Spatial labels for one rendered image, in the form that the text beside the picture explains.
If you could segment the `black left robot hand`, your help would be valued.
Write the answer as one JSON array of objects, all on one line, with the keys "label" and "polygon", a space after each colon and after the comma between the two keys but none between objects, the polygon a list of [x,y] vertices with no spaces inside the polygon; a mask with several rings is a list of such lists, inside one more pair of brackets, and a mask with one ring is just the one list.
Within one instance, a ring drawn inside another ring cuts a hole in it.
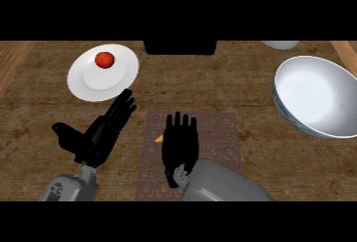
[{"label": "black left robot hand", "polygon": [[96,168],[106,162],[118,135],[137,108],[131,94],[128,89],[121,92],[106,113],[94,119],[85,132],[62,122],[53,124],[51,130],[57,134],[60,148],[75,155],[75,163]]}]

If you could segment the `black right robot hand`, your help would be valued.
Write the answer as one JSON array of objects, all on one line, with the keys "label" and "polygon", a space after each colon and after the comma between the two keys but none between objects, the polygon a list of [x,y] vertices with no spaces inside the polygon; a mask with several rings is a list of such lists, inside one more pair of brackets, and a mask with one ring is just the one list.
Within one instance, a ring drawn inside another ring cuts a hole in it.
[{"label": "black right robot hand", "polygon": [[192,173],[197,161],[199,142],[196,131],[196,118],[186,114],[168,115],[165,119],[165,132],[162,142],[162,161],[165,166],[165,179],[169,188],[177,188],[174,170],[180,165]]}]

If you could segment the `brown patterned placemat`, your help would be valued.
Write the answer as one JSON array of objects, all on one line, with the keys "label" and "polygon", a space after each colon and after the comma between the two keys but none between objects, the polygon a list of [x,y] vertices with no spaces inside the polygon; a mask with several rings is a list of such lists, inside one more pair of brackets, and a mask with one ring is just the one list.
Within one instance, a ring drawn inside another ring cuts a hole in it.
[{"label": "brown patterned placemat", "polygon": [[[144,119],[144,135],[140,152],[136,201],[177,201],[183,189],[169,189],[162,162],[162,143],[155,139],[164,135],[165,119],[174,112],[150,111]],[[242,174],[240,141],[237,119],[231,112],[186,112],[196,118],[199,158],[208,158]]]}]

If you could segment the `large white bowl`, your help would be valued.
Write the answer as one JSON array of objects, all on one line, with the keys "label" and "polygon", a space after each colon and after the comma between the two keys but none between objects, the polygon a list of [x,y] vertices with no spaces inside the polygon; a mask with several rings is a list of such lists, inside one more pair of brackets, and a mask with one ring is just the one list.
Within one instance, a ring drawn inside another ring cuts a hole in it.
[{"label": "large white bowl", "polygon": [[314,56],[286,59],[277,67],[271,96],[282,116],[308,134],[357,138],[357,77]]}]

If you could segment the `white round plate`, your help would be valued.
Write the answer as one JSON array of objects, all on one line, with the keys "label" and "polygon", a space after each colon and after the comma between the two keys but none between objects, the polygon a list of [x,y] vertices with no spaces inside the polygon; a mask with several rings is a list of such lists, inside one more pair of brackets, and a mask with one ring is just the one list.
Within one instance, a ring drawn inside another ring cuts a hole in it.
[{"label": "white round plate", "polygon": [[[115,56],[115,63],[107,69],[94,63],[100,52]],[[72,62],[66,74],[68,90],[84,101],[109,100],[131,86],[138,70],[138,58],[127,46],[115,43],[97,45]]]}]

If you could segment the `red tomato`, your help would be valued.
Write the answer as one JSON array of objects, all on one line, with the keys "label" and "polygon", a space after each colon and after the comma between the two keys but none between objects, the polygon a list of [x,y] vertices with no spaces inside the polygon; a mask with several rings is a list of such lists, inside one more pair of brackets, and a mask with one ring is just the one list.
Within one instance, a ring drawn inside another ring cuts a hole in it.
[{"label": "red tomato", "polygon": [[94,57],[94,63],[103,69],[110,68],[115,64],[115,55],[110,52],[97,53]]}]

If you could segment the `black appliance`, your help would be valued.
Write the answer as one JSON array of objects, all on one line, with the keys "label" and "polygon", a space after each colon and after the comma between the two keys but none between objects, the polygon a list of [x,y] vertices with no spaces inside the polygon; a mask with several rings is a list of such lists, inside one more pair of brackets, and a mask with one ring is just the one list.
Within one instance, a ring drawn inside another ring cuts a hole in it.
[{"label": "black appliance", "polygon": [[143,46],[149,55],[214,55],[217,50],[217,41],[144,41]]}]

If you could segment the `small white dish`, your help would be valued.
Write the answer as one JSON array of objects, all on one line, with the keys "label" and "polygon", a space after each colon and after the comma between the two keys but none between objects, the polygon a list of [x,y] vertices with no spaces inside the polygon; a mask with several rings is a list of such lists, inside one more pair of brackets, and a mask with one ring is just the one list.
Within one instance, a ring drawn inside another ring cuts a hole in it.
[{"label": "small white dish", "polygon": [[296,46],[298,41],[262,41],[262,44],[273,49],[287,50]]}]

